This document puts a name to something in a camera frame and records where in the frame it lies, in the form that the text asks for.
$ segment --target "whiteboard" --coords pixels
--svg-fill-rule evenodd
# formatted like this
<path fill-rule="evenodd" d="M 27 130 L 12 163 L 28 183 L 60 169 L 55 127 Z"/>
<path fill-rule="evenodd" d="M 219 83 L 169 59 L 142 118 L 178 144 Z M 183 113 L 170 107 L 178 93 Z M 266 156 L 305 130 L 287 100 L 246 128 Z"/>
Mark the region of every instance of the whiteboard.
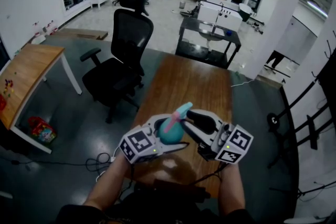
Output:
<path fill-rule="evenodd" d="M 295 17 L 292 17 L 276 47 L 276 51 L 301 64 L 316 39 L 317 36 L 312 31 Z"/>

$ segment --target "black cable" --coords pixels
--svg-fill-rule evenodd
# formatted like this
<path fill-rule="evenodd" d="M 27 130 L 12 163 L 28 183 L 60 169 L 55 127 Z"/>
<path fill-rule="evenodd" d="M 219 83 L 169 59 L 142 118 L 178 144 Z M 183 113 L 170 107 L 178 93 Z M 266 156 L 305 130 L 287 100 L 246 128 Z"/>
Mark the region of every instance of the black cable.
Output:
<path fill-rule="evenodd" d="M 206 180 L 206 179 L 208 179 L 209 177 L 212 177 L 212 176 L 216 176 L 216 177 L 218 177 L 218 178 L 221 180 L 220 176 L 219 176 L 217 173 L 219 173 L 220 171 L 222 171 L 226 166 L 227 166 L 227 163 L 223 163 L 223 164 L 220 163 L 220 164 L 218 165 L 218 169 L 217 169 L 216 171 L 214 171 L 214 172 L 211 173 L 211 174 L 205 175 L 205 176 L 203 176 L 202 178 L 200 178 L 200 179 L 198 179 L 198 180 L 196 180 L 196 181 L 194 181 L 194 182 L 191 182 L 191 183 L 189 184 L 189 186 L 195 185 L 195 184 L 197 184 L 197 183 L 199 183 L 199 182 L 201 182 L 201 181 L 204 181 L 204 180 Z"/>
<path fill-rule="evenodd" d="M 100 160 L 100 158 L 101 158 L 102 155 L 106 155 L 107 156 L 107 160 L 105 162 L 102 162 Z M 97 156 L 96 159 L 88 158 L 84 164 L 64 163 L 64 162 L 49 162 L 49 161 L 37 161 L 37 160 L 35 160 L 35 161 L 29 161 L 29 162 L 20 162 L 20 161 L 15 160 L 15 159 L 7 159 L 7 158 L 4 158 L 2 156 L 0 156 L 0 159 L 3 159 L 5 161 L 7 161 L 7 162 L 11 162 L 12 165 L 21 165 L 21 164 L 25 164 L 26 165 L 26 164 L 30 164 L 30 163 L 41 163 L 41 164 L 57 164 L 57 165 L 69 165 L 69 166 L 85 166 L 86 169 L 89 172 L 98 172 L 98 174 L 100 174 L 99 173 L 100 170 L 102 170 L 104 168 L 107 168 L 111 164 L 111 162 L 110 162 L 111 157 L 106 152 L 98 154 L 98 156 Z"/>
<path fill-rule="evenodd" d="M 321 187 L 321 190 L 319 191 L 319 193 L 317 193 L 314 197 L 312 197 L 312 198 L 310 198 L 310 199 L 308 199 L 308 200 L 302 200 L 300 197 L 299 197 L 299 200 L 300 201 L 302 201 L 302 202 L 308 202 L 308 201 L 311 201 L 311 200 L 314 200 L 317 196 L 319 196 L 320 194 L 321 194 L 321 192 L 322 191 L 324 191 L 325 189 L 328 189 L 328 188 L 326 188 L 327 186 L 330 186 L 331 184 L 335 184 L 336 182 L 333 182 L 333 183 L 331 183 L 331 184 L 327 184 L 327 185 L 325 185 L 325 184 L 320 184 L 320 183 L 317 183 L 317 182 L 314 182 L 315 184 L 319 184 L 319 185 L 323 185 L 322 187 Z"/>
<path fill-rule="evenodd" d="M 321 109 L 322 107 L 319 108 L 319 104 L 320 104 L 321 102 L 323 102 L 324 100 L 326 100 L 326 99 L 327 99 L 327 98 L 324 98 L 324 99 L 322 99 L 320 102 L 318 102 L 318 104 L 316 105 L 316 108 L 317 108 L 317 109 Z"/>
<path fill-rule="evenodd" d="M 332 127 L 330 127 L 329 129 L 327 129 L 327 130 L 325 130 L 325 131 L 323 131 L 323 132 L 320 132 L 320 134 L 323 134 L 323 133 L 325 133 L 325 132 L 327 132 L 327 131 L 329 131 L 329 130 L 331 130 L 331 129 L 333 129 L 333 128 L 335 128 L 335 126 L 332 126 Z"/>
<path fill-rule="evenodd" d="M 123 189 L 123 190 L 120 192 L 119 197 L 118 197 L 118 201 L 119 201 L 119 202 L 122 202 L 121 196 L 124 194 L 124 192 L 125 192 L 126 190 L 128 190 L 128 189 L 131 188 L 132 183 L 133 183 L 133 179 L 134 179 L 134 165 L 132 164 L 132 165 L 131 165 L 131 178 L 130 178 L 130 183 L 128 184 L 128 186 L 127 186 L 125 189 Z"/>

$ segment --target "white cable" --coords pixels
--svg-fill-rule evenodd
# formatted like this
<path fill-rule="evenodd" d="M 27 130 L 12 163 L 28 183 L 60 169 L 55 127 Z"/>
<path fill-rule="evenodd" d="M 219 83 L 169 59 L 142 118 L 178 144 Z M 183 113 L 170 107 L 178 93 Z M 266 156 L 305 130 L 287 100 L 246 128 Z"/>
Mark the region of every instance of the white cable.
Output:
<path fill-rule="evenodd" d="M 106 170 L 105 170 L 105 171 L 102 171 L 102 172 L 100 173 L 100 175 L 96 177 L 96 182 L 98 181 L 98 178 L 101 177 L 101 175 L 102 175 L 103 173 L 105 173 L 105 172 L 106 172 Z"/>
<path fill-rule="evenodd" d="M 231 88 L 236 87 L 236 86 L 241 86 L 241 85 L 250 83 L 250 82 L 252 82 L 252 81 L 254 81 L 254 79 L 252 79 L 252 80 L 250 80 L 250 81 L 246 81 L 246 82 L 244 82 L 244 83 L 242 83 L 242 84 L 232 85 Z"/>
<path fill-rule="evenodd" d="M 116 149 L 114 150 L 113 157 L 115 157 L 115 156 L 116 156 L 115 154 L 116 154 L 116 152 L 117 152 L 118 148 L 119 148 L 119 147 L 117 146 L 117 147 L 116 147 Z"/>
<path fill-rule="evenodd" d="M 119 147 L 117 146 L 116 149 L 114 150 L 113 157 L 111 158 L 111 162 L 112 162 L 112 163 L 114 162 L 114 160 L 115 160 L 115 158 L 116 158 L 116 157 L 115 157 L 115 156 L 116 156 L 115 154 L 116 154 L 118 148 L 119 148 Z M 101 177 L 101 175 L 102 175 L 103 173 L 105 173 L 105 172 L 106 172 L 106 170 L 105 170 L 105 171 L 102 171 L 102 172 L 100 173 L 100 175 L 97 176 L 97 178 L 96 178 L 96 182 L 98 181 L 98 178 Z"/>

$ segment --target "gray floor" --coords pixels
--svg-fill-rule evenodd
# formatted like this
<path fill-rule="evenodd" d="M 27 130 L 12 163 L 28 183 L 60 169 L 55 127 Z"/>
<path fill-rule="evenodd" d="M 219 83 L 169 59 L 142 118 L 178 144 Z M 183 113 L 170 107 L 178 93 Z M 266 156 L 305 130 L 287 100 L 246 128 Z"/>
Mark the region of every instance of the gray floor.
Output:
<path fill-rule="evenodd" d="M 29 161 L 39 159 L 52 162 L 85 163 L 99 153 L 113 154 L 121 136 L 129 130 L 136 109 L 126 102 L 120 102 L 112 124 L 106 124 L 108 109 L 94 102 L 81 82 L 81 77 L 94 65 L 89 60 L 79 61 L 82 53 L 92 47 L 100 47 L 99 59 L 111 57 L 110 42 L 89 39 L 48 37 L 46 44 L 66 47 L 66 57 L 83 93 L 78 96 L 72 88 L 60 64 L 49 72 L 45 83 L 37 88 L 20 120 L 20 127 L 27 128 L 27 119 L 41 116 L 56 130 L 58 137 L 52 143 L 51 155 L 31 148 L 27 157 L 5 151 L 0 147 L 0 156 L 8 159 Z M 145 71 L 144 88 L 137 89 L 135 100 L 141 103 L 153 76 L 164 57 L 164 53 L 146 49 L 141 59 Z M 232 84 L 246 81 L 244 76 L 232 72 Z M 269 187 L 296 191 L 297 178 L 283 161 L 272 169 L 267 164 L 277 154 L 273 134 L 268 132 L 267 113 L 280 112 L 284 107 L 279 90 L 260 81 L 254 81 L 233 88 L 233 121 L 248 130 L 255 137 L 249 157 L 240 163 L 247 209 L 260 223 L 275 223 L 292 216 L 293 200 L 290 194 L 269 190 Z M 288 128 L 284 120 L 282 130 Z M 297 156 L 291 156 L 297 162 Z M 12 193 L 13 200 L 0 197 L 2 218 L 10 223 L 50 223 L 65 204 L 82 204 L 95 183 L 97 173 L 88 172 L 85 167 L 47 165 L 31 163 L 13 166 L 0 159 L 0 190 Z M 217 212 L 216 199 L 207 200 L 201 208 Z"/>
<path fill-rule="evenodd" d="M 149 19 L 154 22 L 154 32 L 147 48 L 171 54 L 175 53 L 179 39 L 179 29 L 183 20 L 183 17 L 180 15 L 181 9 L 179 9 L 180 1 L 186 2 L 185 11 L 192 10 L 196 6 L 192 0 L 150 0 L 150 5 L 145 7 L 149 13 Z M 109 35 L 105 40 L 111 41 L 113 35 L 113 14 L 118 8 L 120 8 L 119 3 L 114 6 L 112 1 L 105 2 L 100 10 L 97 7 L 89 9 L 70 21 L 65 27 L 108 31 Z M 243 66 L 246 65 L 263 37 L 245 22 L 242 22 L 238 34 L 242 47 L 229 67 L 229 70 L 234 72 L 240 72 Z M 206 40 L 198 33 L 186 31 L 184 37 L 194 44 L 206 47 Z M 227 41 L 212 41 L 211 48 L 224 52 L 227 43 Z M 233 52 L 234 46 L 231 46 L 228 56 L 231 56 Z M 285 58 L 276 69 L 291 76 L 297 67 L 296 64 Z M 263 69 L 260 75 L 279 83 L 283 83 L 282 80 L 284 78 L 287 79 L 286 76 L 280 73 L 273 73 L 271 70 Z"/>

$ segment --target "forearm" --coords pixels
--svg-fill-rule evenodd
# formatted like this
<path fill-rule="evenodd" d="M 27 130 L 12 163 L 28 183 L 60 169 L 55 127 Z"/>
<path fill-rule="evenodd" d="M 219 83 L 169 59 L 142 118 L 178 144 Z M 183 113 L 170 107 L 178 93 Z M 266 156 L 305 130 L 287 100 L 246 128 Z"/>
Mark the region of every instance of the forearm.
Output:
<path fill-rule="evenodd" d="M 84 205 L 96 207 L 102 211 L 112 206 L 118 198 L 121 186 L 130 164 L 122 153 L 119 153 L 100 177 Z"/>
<path fill-rule="evenodd" d="M 229 164 L 221 172 L 222 182 L 219 187 L 218 203 L 222 215 L 238 209 L 245 209 L 243 183 L 238 165 Z"/>

